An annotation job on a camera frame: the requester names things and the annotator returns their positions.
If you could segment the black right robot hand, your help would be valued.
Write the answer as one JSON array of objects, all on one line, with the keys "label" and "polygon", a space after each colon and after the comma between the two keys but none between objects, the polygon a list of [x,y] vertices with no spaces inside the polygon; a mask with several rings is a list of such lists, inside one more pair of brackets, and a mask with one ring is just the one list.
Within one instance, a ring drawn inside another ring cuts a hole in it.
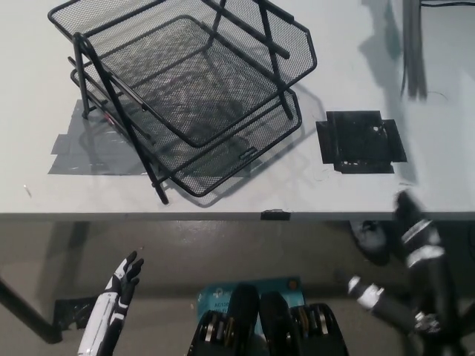
[{"label": "black right robot hand", "polygon": [[402,232],[408,231],[425,218],[425,214],[408,190],[397,194],[394,214],[396,224]]}]

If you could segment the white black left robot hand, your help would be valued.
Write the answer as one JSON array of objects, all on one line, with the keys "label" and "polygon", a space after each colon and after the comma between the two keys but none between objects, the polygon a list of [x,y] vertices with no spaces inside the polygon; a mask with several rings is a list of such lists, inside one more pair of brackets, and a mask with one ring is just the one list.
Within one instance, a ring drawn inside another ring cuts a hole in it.
[{"label": "white black left robot hand", "polygon": [[85,327],[78,356],[112,355],[140,282],[144,259],[132,251],[117,267],[98,296]]}]

